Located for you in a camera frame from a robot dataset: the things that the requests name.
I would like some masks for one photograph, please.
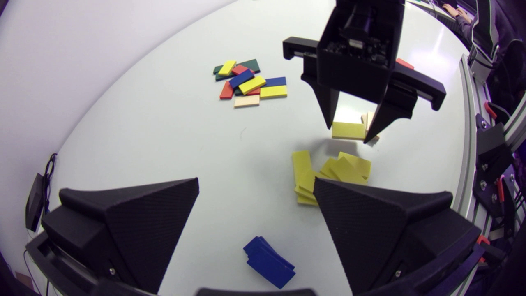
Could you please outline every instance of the yellow block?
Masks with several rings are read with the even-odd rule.
[[[303,175],[301,175],[299,182],[297,185],[299,185],[300,188],[307,190],[308,192],[312,193],[314,192],[314,178],[325,178],[322,174],[315,172],[313,170],[307,170]]]
[[[310,153],[308,150],[292,153],[292,165],[294,167],[294,181],[298,184],[299,179],[307,170],[312,170],[310,164]]]
[[[298,194],[299,196],[303,196],[311,200],[316,200],[314,194],[308,192],[307,190],[301,189],[299,185],[296,185],[296,187],[294,188],[294,192],[296,192],[296,194]]]
[[[298,195],[298,203],[319,206],[317,201],[313,201],[301,195]]]
[[[338,159],[342,157],[345,157],[349,161],[349,163],[356,169],[356,171],[360,175],[362,175],[362,177],[365,178],[365,180],[369,178],[369,175],[371,174],[371,162],[370,161],[354,156],[352,154],[340,152],[338,154]]]
[[[259,106],[259,95],[236,96],[234,108]]]
[[[259,91],[261,98],[275,98],[275,97],[286,97],[287,96],[287,86],[278,85],[271,87],[262,87]]]
[[[358,173],[347,158],[342,157],[331,166],[330,170],[338,177],[338,180],[360,185],[367,185],[367,181]]]
[[[263,79],[263,77],[256,76],[256,77],[250,79],[249,81],[242,83],[239,86],[239,89],[241,90],[243,95],[246,95],[247,93],[255,90],[256,88],[261,87],[265,83],[267,83],[267,81],[265,79]]]
[[[336,163],[336,160],[332,157],[329,157],[329,159],[327,159],[327,161],[325,162],[325,164],[323,165],[323,167],[321,168],[320,170],[320,173],[324,176],[327,176],[333,180],[337,180],[338,178],[336,177],[336,175],[334,175],[333,172],[331,172],[330,170],[330,167]]]
[[[363,140],[365,139],[365,125],[362,123],[333,122],[332,138]]]
[[[219,74],[220,76],[230,75],[230,72],[232,72],[232,69],[234,68],[235,65],[236,65],[236,61],[232,61],[232,60],[226,61],[223,67],[221,67],[221,69],[219,70],[217,74]]]

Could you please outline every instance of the person's hand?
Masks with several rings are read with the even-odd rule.
[[[442,5],[442,8],[444,8],[452,17],[457,17],[459,15],[459,12],[449,4]]]
[[[471,19],[468,17],[468,14],[461,8],[457,8],[457,12],[462,16],[468,24],[471,24]]]

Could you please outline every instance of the blue block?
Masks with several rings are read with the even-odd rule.
[[[252,74],[252,71],[250,71],[250,69],[246,69],[230,80],[230,86],[232,86],[232,88],[236,88],[241,83],[249,81],[252,78],[254,78],[254,74]]]
[[[261,236],[256,236],[245,247],[243,247],[243,250],[250,257],[254,252],[259,250],[262,245],[263,245],[263,243],[261,241]]]
[[[290,270],[294,270],[296,268],[294,265],[292,265],[290,262],[285,260],[283,257],[278,255],[276,251],[268,244],[268,242],[263,238],[263,236],[256,236],[253,238],[244,248],[243,250],[245,253],[247,253],[249,259],[258,252],[261,252],[262,250],[267,251],[268,253],[271,253],[274,258],[276,258],[278,261],[280,261],[282,264],[287,266]]]
[[[254,253],[247,264],[279,289],[296,274],[265,250]]]
[[[271,86],[278,86],[278,85],[287,85],[287,80],[285,77],[278,77],[278,78],[269,78],[265,79],[267,81],[267,84],[265,84],[262,87],[271,87]]]

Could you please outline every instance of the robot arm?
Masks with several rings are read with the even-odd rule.
[[[319,42],[290,37],[285,59],[301,56],[307,82],[316,94],[327,128],[340,91],[377,103],[365,143],[398,118],[412,117],[418,96],[440,109],[444,86],[395,62],[403,0],[337,0]]]

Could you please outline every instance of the stack of yellow blocks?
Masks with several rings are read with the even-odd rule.
[[[293,152],[292,165],[296,181],[294,192],[298,203],[316,206],[318,202],[313,194],[316,177],[367,185],[371,172],[370,161],[345,152],[340,152],[337,160],[330,157],[319,172],[312,169],[309,151]]]

